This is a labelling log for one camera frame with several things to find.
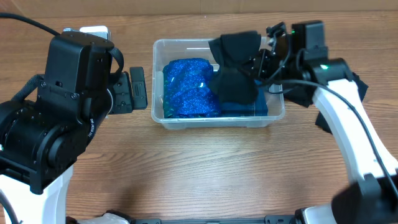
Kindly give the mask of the blue jeans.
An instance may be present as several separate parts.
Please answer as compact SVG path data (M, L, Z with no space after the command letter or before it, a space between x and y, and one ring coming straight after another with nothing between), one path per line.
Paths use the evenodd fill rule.
M257 83L241 72L221 68L209 82L224 117L267 116L268 106L264 92Z

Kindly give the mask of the clear plastic storage bin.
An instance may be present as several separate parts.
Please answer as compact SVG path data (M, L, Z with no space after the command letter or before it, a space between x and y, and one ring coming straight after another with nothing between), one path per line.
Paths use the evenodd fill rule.
M203 58L210 62L214 71L219 65L213 58L209 47L210 39L159 39L153 44L152 67L152 119L169 130L186 128L245 127L263 128L280 120L285 115L285 102L282 86L272 85L264 91L268 114L266 116L238 116L217 118L165 118L164 117L164 73L163 68L171 61L183 58Z

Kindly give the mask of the blue sparkly cloth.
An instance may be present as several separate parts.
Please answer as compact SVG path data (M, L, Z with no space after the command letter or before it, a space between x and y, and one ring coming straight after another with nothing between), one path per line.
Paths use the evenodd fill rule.
M165 118L214 118L221 114L218 97L208 87L214 75L208 60L173 60L163 68L163 75Z

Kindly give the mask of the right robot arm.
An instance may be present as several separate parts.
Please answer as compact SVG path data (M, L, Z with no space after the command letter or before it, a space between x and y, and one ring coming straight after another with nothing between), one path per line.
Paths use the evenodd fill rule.
M300 22L291 30L281 22L266 33L270 49L253 59L251 76L264 86L302 87L335 138L349 177L349 186L331 202L266 222L396 223L397 159L372 126L346 61L329 58L323 22Z

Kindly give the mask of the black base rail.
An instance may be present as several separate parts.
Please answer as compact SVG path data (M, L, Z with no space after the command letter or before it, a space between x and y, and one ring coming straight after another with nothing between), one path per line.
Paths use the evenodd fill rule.
M132 224L293 224L296 223L294 215L266 215L264 218L221 218L221 219L184 219L161 220L136 219Z

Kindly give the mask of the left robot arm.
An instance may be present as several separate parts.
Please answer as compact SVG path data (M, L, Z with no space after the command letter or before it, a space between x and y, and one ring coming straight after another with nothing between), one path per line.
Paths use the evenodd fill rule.
M73 165L108 115L147 108L142 67L105 26L52 32L46 68L1 104L1 205L7 223L74 223Z

